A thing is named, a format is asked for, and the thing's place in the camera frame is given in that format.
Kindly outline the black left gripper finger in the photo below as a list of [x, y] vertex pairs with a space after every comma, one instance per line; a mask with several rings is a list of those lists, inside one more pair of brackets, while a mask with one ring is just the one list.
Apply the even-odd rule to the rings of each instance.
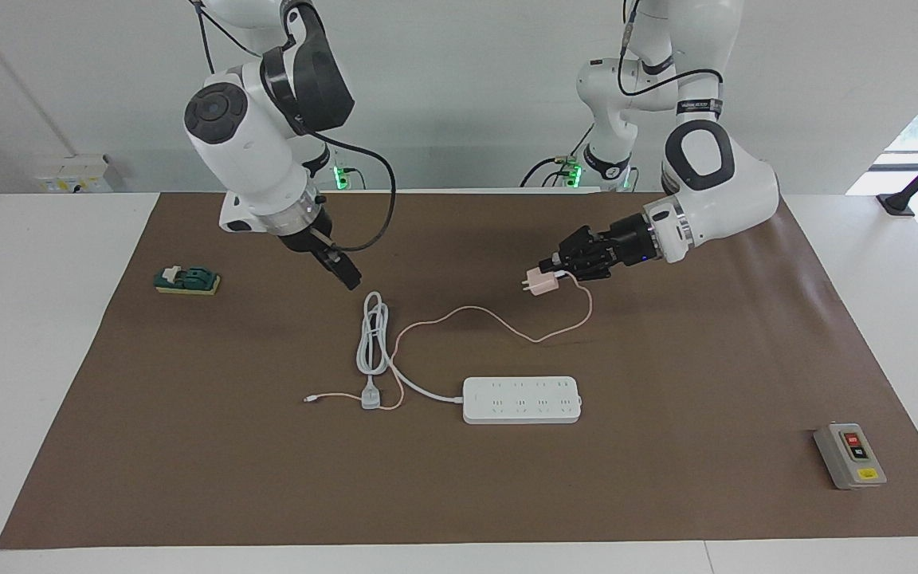
[[608, 250], [603, 232], [594, 232], [590, 226], [580, 226], [559, 243], [559, 258], [604, 258]]
[[601, 257], [562, 257], [554, 252], [550, 258], [542, 259], [538, 264], [541, 273], [565, 273], [576, 277], [579, 282], [590, 282], [611, 277], [611, 261]]

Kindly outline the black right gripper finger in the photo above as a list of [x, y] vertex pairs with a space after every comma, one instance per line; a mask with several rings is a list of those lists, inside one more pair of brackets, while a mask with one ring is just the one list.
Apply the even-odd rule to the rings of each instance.
[[332, 248], [316, 252], [316, 259], [347, 289], [353, 288], [353, 262], [346, 254]]
[[335, 275], [347, 290], [356, 289], [362, 280], [362, 274], [352, 259], [338, 248], [329, 248], [329, 272]]

